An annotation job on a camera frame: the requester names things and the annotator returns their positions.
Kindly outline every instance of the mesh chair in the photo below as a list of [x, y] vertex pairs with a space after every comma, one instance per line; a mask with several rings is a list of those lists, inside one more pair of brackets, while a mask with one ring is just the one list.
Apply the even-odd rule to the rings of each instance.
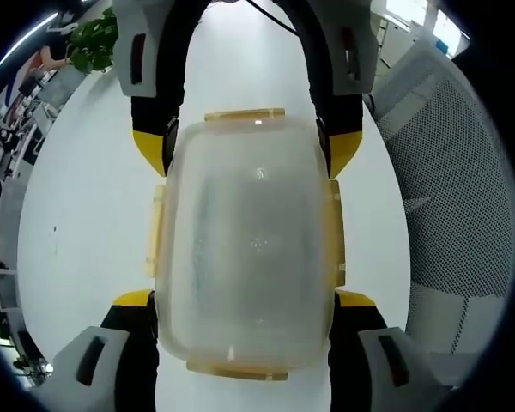
[[515, 272], [512, 172], [472, 87], [430, 45], [413, 46], [373, 98], [407, 212], [406, 332], [438, 378], [458, 385], [488, 343]]

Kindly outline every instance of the plastic container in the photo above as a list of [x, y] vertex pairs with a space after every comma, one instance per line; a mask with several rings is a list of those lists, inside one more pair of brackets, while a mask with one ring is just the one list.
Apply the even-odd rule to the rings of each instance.
[[208, 118], [179, 134], [167, 175], [155, 274], [160, 342], [190, 369], [282, 379], [328, 342], [339, 197], [315, 127]]

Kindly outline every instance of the desk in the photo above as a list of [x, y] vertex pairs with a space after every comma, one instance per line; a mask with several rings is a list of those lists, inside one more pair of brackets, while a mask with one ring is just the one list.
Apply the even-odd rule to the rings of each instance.
[[[272, 3], [266, 8], [275, 12]], [[206, 13], [191, 42], [186, 79], [181, 127], [202, 121], [206, 112], [253, 107], [281, 106], [315, 119], [300, 42], [245, 2], [217, 4]], [[406, 219], [368, 112], [362, 145], [339, 181], [347, 288], [370, 295], [389, 326], [404, 328], [410, 287]], [[133, 143], [130, 102], [114, 71], [90, 75], [50, 130], [21, 216], [21, 304], [48, 360], [87, 326], [99, 325], [116, 297], [153, 287], [144, 262], [160, 182]], [[190, 373], [159, 349], [159, 411], [328, 410], [326, 357], [291, 373], [287, 382], [264, 383]]]

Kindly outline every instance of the green leaves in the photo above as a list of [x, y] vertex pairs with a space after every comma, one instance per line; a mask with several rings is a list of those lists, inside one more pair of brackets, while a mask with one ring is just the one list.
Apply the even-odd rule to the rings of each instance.
[[117, 39], [117, 18], [109, 8], [102, 18], [81, 24], [71, 34], [70, 60], [83, 73], [105, 71], [112, 65], [112, 48]]

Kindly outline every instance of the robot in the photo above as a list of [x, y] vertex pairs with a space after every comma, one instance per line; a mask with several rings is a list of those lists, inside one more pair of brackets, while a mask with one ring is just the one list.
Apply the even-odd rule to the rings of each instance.
[[[184, 102], [185, 60], [209, 0], [113, 0], [114, 61], [131, 98], [133, 136], [155, 171], [173, 162]], [[370, 0], [277, 0], [301, 39], [327, 173], [335, 178], [361, 142], [362, 95], [371, 91], [378, 45]], [[398, 328], [387, 328], [364, 295], [336, 291], [328, 363], [333, 412], [427, 410], [448, 391]], [[155, 410], [155, 292], [118, 298], [100, 328], [87, 328], [54, 360], [33, 394], [50, 410]]]

